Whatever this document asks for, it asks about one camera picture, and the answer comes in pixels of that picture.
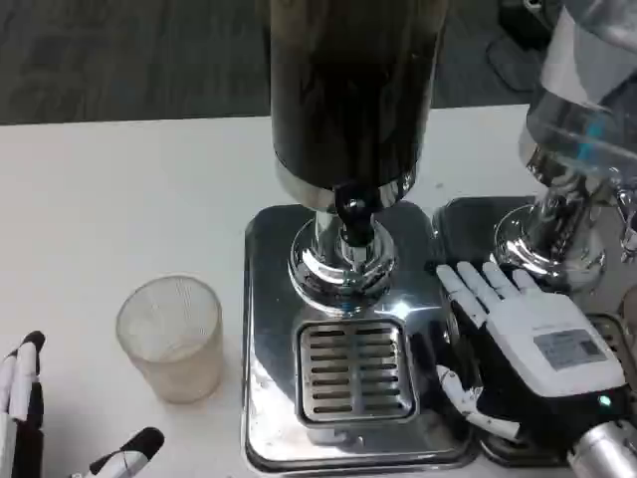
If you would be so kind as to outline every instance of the dark liquid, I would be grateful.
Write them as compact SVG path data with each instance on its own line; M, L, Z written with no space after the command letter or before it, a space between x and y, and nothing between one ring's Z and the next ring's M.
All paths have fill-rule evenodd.
M272 0L279 161L314 186L377 188L411 171L446 0Z

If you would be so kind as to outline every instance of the metal cylinder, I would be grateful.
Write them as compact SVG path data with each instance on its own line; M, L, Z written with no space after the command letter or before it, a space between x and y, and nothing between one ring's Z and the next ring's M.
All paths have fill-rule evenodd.
M568 454L578 478L637 477L637 430L628 422L608 422L589 430Z
M374 211L413 185L447 0L270 0L274 147L286 188L333 212Z

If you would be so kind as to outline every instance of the gray carpet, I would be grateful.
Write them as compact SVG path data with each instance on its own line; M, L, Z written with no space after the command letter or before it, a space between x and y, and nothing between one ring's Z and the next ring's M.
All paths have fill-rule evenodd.
M255 0L4 0L0 123L160 120L268 112ZM485 62L496 0L454 0L434 106L524 103ZM515 90L537 57L503 39Z

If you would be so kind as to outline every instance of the plastic cup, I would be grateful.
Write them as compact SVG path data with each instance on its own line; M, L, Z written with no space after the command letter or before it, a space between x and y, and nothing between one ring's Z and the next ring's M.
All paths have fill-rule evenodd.
M144 284L121 306L115 329L130 361L163 400L191 403L219 384L221 305L204 283L169 276Z

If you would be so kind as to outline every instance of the white table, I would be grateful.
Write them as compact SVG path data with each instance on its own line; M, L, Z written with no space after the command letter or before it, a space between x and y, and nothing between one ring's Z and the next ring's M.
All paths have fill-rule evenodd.
M431 214L457 196L539 191L517 157L525 113L433 112L408 199ZM166 444L141 476L253 476L239 438L244 229L292 202L269 119L8 126L0 144L0 351L47 335L46 476L83 470L145 425ZM225 323L223 384L191 406L158 401L114 334L135 287L177 272L217 291ZM480 475L512 476L484 458L446 476Z

